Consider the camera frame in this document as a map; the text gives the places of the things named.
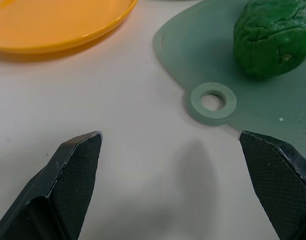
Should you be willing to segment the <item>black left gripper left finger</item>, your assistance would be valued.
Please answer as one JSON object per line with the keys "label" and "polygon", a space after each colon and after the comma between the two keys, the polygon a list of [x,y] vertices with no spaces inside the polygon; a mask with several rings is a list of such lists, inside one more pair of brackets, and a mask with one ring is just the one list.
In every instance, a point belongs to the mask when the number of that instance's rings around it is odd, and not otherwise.
{"label": "black left gripper left finger", "polygon": [[0,220],[0,240],[76,240],[92,198],[102,133],[62,143]]}

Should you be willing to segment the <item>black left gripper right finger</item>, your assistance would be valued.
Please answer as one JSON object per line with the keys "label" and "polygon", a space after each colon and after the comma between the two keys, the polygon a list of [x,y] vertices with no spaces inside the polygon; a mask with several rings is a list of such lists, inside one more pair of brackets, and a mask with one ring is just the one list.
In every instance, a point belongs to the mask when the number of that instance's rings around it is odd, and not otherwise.
{"label": "black left gripper right finger", "polygon": [[306,159],[289,143],[242,131],[253,189],[281,240],[306,240]]}

